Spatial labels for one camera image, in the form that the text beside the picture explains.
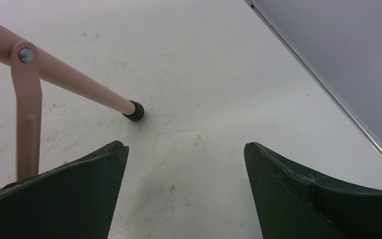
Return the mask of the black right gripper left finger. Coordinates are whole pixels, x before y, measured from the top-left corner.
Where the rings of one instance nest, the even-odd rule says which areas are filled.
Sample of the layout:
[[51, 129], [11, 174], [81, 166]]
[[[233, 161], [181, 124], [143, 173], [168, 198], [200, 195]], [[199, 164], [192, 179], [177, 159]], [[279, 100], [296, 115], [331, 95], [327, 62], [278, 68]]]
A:
[[129, 147], [113, 141], [0, 188], [0, 239], [105, 239]]

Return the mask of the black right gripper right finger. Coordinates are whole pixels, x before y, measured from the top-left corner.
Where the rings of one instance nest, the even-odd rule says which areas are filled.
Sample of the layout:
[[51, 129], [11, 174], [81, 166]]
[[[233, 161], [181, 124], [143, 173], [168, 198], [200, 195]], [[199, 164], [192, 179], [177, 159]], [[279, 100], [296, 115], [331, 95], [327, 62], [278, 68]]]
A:
[[245, 145], [252, 195], [266, 239], [382, 239], [382, 190], [345, 182]]

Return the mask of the pink music stand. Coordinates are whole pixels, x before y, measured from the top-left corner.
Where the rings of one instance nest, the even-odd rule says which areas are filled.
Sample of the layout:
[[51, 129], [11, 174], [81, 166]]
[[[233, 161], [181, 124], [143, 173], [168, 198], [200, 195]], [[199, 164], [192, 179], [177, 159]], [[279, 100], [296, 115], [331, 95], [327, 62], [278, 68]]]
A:
[[131, 121], [139, 121], [145, 115], [140, 103], [125, 99], [2, 25], [0, 25], [0, 63], [11, 68], [16, 96], [18, 181], [39, 173], [41, 80], [118, 111]]

